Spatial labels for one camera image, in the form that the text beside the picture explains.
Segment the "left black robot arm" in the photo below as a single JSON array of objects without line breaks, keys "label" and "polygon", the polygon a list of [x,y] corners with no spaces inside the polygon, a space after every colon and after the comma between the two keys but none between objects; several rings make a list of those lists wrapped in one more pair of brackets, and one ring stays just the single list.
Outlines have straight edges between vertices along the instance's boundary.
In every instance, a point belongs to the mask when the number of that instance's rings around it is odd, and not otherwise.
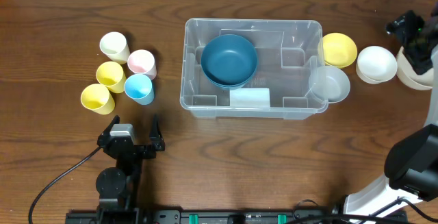
[{"label": "left black robot arm", "polygon": [[97,145],[116,161],[116,166],[104,169],[96,179],[100,209],[133,208],[143,161],[154,159],[157,152],[165,150],[157,116],[153,117],[149,140],[149,144],[136,145],[133,125],[121,124],[119,116],[115,116],[99,135]]}]

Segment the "dark blue large bowl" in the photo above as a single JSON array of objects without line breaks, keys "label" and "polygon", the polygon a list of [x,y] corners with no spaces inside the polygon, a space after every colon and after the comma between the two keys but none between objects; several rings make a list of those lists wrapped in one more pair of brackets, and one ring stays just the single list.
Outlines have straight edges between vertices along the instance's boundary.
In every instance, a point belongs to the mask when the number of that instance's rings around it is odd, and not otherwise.
[{"label": "dark blue large bowl", "polygon": [[208,80],[215,86],[227,89],[227,90],[235,90],[238,88],[244,87],[248,84],[255,75],[243,76],[243,75],[219,75],[217,76],[208,76]]}]

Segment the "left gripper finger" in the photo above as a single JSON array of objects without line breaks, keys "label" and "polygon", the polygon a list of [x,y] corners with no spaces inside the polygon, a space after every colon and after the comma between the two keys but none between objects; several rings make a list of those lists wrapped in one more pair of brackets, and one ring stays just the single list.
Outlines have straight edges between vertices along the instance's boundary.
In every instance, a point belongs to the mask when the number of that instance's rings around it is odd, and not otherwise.
[{"label": "left gripper finger", "polygon": [[113,126],[115,125],[115,124],[119,124],[120,123],[120,117],[119,117],[119,115],[116,115],[113,119],[112,119],[112,121],[110,122],[110,124],[103,130],[103,132],[102,132],[102,136],[110,136],[110,132],[111,132],[111,130],[112,130],[112,128],[113,128]]},{"label": "left gripper finger", "polygon": [[156,114],[153,117],[149,139],[152,145],[165,145],[164,138],[159,128],[158,116]]}]

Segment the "white small bowl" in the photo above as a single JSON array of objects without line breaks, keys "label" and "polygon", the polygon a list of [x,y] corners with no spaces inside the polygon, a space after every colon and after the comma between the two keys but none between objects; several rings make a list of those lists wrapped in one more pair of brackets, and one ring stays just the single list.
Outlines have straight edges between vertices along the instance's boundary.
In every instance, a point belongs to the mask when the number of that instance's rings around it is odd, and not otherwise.
[{"label": "white small bowl", "polygon": [[383,47],[366,47],[357,58],[357,75],[368,84],[387,82],[396,75],[397,70],[395,56]]}]

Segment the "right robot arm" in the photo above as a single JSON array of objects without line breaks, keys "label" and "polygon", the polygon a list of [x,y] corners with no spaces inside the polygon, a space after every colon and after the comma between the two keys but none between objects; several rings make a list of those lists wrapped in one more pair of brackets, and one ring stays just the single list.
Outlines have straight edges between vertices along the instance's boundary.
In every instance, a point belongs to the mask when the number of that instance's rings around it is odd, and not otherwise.
[{"label": "right robot arm", "polygon": [[[423,75],[437,70],[437,11],[424,21],[409,10],[386,24],[388,34],[401,43],[413,71]],[[363,190],[346,196],[332,210],[343,222],[383,223],[404,206],[437,198],[437,80],[433,80],[424,127],[389,151],[384,173]]]}]

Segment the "yellow small bowl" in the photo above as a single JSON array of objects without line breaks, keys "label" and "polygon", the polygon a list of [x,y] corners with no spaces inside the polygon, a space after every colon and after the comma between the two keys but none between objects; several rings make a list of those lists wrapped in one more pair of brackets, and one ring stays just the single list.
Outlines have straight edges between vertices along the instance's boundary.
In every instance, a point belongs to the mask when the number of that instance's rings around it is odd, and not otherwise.
[{"label": "yellow small bowl", "polygon": [[358,50],[352,38],[341,33],[330,33],[322,38],[324,61],[337,68],[350,66],[358,56]]}]

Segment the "beige large bowl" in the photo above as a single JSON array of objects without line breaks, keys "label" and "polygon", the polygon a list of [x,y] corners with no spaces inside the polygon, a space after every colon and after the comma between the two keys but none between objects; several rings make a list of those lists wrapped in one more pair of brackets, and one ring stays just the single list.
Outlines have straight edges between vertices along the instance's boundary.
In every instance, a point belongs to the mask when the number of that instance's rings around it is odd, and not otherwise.
[{"label": "beige large bowl", "polygon": [[397,77],[409,88],[414,90],[430,90],[433,88],[434,70],[429,69],[426,73],[418,75],[413,67],[409,64],[406,56],[403,54],[404,48],[401,47],[396,60],[398,63]]}]

